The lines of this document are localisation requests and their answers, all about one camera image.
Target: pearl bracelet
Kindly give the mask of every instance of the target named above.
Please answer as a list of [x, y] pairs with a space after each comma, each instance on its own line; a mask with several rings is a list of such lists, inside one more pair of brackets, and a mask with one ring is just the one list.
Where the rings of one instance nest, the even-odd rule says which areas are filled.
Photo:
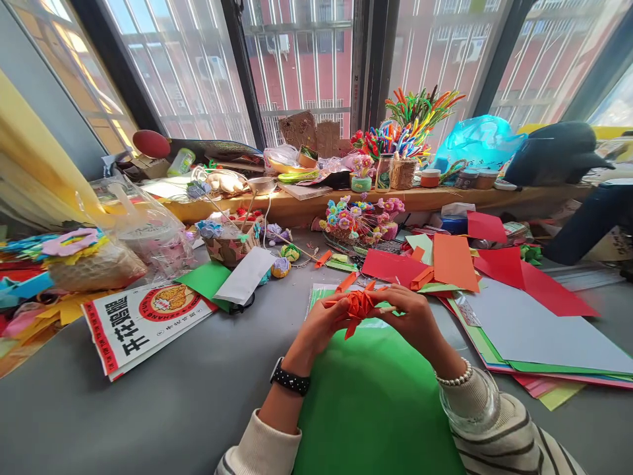
[[444, 386], [460, 386], [469, 381], [470, 378], [472, 378], [473, 376], [473, 367], [467, 359], [462, 359], [464, 363], [466, 363], [466, 372], [462, 376], [459, 376], [459, 378], [455, 379], [442, 379], [437, 376], [437, 373], [435, 373], [435, 379], [437, 379], [437, 381]]

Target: small jar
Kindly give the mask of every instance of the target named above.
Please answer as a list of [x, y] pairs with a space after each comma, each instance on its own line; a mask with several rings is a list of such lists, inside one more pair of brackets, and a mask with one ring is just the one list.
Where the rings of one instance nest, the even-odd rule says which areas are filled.
[[479, 170], [479, 176], [475, 181], [475, 188], [477, 189], [491, 189], [495, 186], [495, 180], [499, 172], [494, 170]]
[[420, 186], [424, 188], [435, 188], [440, 184], [442, 172], [438, 168], [427, 168], [420, 173]]
[[469, 189], [475, 186], [479, 172], [473, 168], [465, 168], [460, 171], [455, 180], [455, 188]]

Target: curtain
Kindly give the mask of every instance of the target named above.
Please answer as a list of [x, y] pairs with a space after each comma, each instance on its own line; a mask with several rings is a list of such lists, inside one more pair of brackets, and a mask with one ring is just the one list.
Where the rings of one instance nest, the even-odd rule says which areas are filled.
[[39, 230], [102, 216], [92, 188], [0, 69], [0, 211]]

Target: window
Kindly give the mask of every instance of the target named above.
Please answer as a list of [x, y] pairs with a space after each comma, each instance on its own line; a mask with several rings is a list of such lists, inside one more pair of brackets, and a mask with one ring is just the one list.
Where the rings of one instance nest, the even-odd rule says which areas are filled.
[[[349, 137], [352, 12], [353, 0], [245, 0], [243, 27], [268, 146], [283, 143], [278, 120], [305, 109], [317, 123], [339, 122], [342, 138]], [[274, 39], [268, 51], [249, 39], [263, 34]]]
[[9, 0], [40, 53], [109, 153], [132, 146], [136, 125], [64, 0]]
[[432, 153], [456, 122], [470, 117], [509, 7], [509, 1], [493, 0], [400, 2], [390, 90], [401, 86], [420, 92], [438, 84], [441, 93], [456, 89], [467, 94], [429, 137]]
[[255, 145], [220, 0], [103, 2], [172, 137]]
[[491, 109], [501, 110], [498, 115], [507, 119], [515, 131], [535, 119], [558, 121], [631, 3], [536, 2], [527, 15]]

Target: plastic bag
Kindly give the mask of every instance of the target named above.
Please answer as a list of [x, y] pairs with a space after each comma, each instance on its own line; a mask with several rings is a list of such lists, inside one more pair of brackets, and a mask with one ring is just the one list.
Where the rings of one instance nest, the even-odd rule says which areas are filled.
[[515, 135], [501, 117], [473, 117], [455, 124], [430, 167], [446, 171], [451, 164], [465, 159], [469, 168], [500, 170], [526, 138], [527, 134]]
[[174, 279], [195, 263], [185, 225], [125, 176], [91, 181], [108, 221], [91, 216], [109, 236], [119, 239], [147, 265], [148, 282]]

